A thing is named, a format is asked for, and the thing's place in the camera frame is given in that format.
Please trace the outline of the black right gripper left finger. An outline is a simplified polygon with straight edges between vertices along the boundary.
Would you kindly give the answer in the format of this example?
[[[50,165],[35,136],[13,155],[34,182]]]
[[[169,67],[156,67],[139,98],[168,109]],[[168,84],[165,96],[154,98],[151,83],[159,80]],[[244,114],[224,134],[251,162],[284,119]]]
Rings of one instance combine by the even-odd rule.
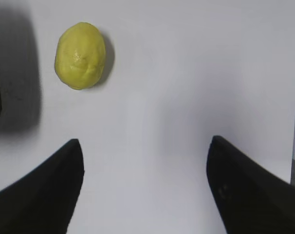
[[[0,234],[65,234],[83,178],[81,146],[78,139],[71,139],[0,191]]]

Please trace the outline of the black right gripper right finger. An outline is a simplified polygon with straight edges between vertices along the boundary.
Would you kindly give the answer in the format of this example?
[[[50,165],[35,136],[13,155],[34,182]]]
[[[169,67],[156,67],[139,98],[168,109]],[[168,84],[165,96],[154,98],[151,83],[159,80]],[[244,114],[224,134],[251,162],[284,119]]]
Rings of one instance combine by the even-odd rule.
[[[295,187],[221,136],[213,136],[208,184],[228,234],[295,234]]]

